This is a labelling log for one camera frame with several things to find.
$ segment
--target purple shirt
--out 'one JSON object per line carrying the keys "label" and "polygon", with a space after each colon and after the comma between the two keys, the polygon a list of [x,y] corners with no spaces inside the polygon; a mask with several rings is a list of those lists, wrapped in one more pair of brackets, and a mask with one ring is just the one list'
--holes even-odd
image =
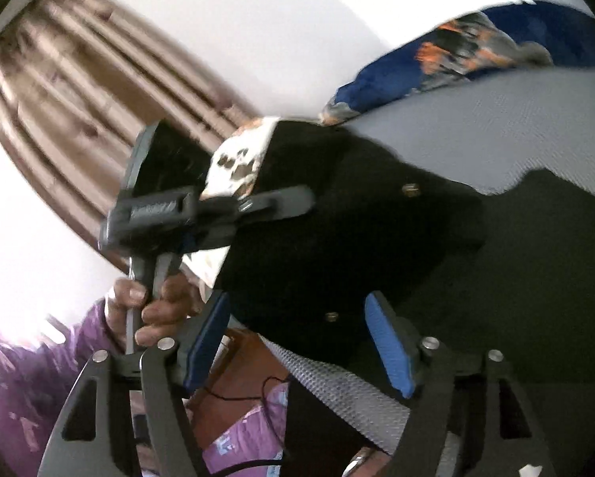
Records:
{"label": "purple shirt", "polygon": [[0,344],[0,454],[17,477],[36,477],[59,412],[95,350],[117,351],[103,301],[64,344],[36,351]]}

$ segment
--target gray mesh strap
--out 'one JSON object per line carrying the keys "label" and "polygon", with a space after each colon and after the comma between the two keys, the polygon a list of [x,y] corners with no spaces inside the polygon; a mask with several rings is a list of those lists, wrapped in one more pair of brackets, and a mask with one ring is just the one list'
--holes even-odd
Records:
{"label": "gray mesh strap", "polygon": [[[260,339],[318,400],[384,452],[394,454],[410,415],[408,407],[340,366],[301,357],[262,336]],[[459,438],[448,432],[437,477],[453,475],[458,449]]]}

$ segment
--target curtain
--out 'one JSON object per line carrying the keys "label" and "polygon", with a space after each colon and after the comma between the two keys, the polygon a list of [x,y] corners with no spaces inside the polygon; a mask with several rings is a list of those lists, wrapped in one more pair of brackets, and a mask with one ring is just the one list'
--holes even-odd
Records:
{"label": "curtain", "polygon": [[94,248],[147,125],[166,118],[214,152],[252,116],[187,54],[107,0],[35,0],[0,36],[0,142]]}

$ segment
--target human hand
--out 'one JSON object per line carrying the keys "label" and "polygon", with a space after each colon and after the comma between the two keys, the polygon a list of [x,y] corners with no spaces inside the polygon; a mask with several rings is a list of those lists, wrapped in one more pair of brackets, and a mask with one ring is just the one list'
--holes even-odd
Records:
{"label": "human hand", "polygon": [[[125,344],[125,317],[131,308],[141,308],[146,289],[137,281],[120,278],[106,296],[106,322],[116,341]],[[142,312],[145,326],[135,339],[140,346],[152,346],[163,337],[174,336],[188,315],[197,315],[203,302],[198,288],[179,273],[165,280],[161,299],[151,302]]]}

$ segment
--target person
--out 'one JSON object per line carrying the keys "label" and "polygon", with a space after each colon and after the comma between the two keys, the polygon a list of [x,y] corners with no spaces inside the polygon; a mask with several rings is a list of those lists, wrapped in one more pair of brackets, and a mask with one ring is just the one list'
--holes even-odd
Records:
{"label": "person", "polygon": [[[96,350],[121,352],[128,309],[146,301],[145,288],[119,279],[66,342],[32,351],[0,343],[0,477],[34,477],[57,417],[79,372]],[[176,334],[200,311],[198,289],[183,274],[169,277],[162,298],[143,309],[137,343],[148,347]]]}

